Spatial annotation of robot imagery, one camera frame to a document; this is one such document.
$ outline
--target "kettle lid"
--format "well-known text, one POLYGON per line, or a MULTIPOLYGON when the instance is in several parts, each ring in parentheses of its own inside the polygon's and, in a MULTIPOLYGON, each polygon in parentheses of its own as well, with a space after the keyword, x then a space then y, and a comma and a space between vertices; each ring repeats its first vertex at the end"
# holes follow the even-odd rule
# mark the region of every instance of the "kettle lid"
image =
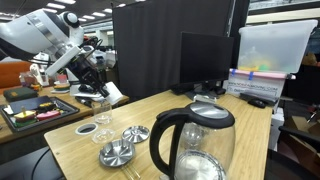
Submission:
POLYGON ((194 102, 187 107, 194 113, 192 122, 210 128, 222 129, 234 125, 234 116, 225 108, 207 102, 194 102))

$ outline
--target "stainless steel lid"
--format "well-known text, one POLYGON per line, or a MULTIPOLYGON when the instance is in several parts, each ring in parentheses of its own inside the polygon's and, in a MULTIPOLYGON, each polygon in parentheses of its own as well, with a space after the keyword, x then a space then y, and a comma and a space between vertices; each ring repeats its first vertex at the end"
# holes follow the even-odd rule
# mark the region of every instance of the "stainless steel lid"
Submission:
POLYGON ((134 144, 125 139, 119 139, 106 144, 100 150, 99 160, 105 166, 119 167, 129 162, 134 155, 134 144))
POLYGON ((139 143, 149 137, 149 129, 143 126, 132 126, 123 131, 122 138, 133 143, 139 143))

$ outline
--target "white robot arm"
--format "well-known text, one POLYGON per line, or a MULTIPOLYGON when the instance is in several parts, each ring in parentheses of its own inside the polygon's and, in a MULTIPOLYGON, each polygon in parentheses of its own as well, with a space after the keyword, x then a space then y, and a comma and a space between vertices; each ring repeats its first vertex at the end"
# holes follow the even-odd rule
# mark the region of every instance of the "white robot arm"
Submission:
POLYGON ((68 68, 81 84, 91 86, 103 97, 109 92, 81 53, 84 31, 71 12, 60 15, 42 9, 0 24, 0 61, 5 57, 31 60, 40 52, 49 54, 46 74, 53 76, 68 68))

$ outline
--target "glass cup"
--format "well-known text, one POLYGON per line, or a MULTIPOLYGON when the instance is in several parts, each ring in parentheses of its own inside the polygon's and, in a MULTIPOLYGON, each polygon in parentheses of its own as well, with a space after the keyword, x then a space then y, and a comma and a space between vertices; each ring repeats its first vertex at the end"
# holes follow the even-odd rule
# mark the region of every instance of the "glass cup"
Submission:
POLYGON ((99 124, 108 124, 112 120, 112 105, 107 101, 92 102, 94 121, 99 124))

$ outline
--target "computer mouse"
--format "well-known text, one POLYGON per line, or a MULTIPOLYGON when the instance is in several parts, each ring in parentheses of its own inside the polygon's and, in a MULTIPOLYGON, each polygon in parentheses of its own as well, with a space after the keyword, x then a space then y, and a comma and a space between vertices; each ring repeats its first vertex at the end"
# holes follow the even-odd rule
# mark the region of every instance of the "computer mouse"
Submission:
POLYGON ((248 104, 251 104, 252 106, 262 108, 262 109, 266 107, 266 103, 264 103, 260 99, 250 99, 248 101, 248 104))

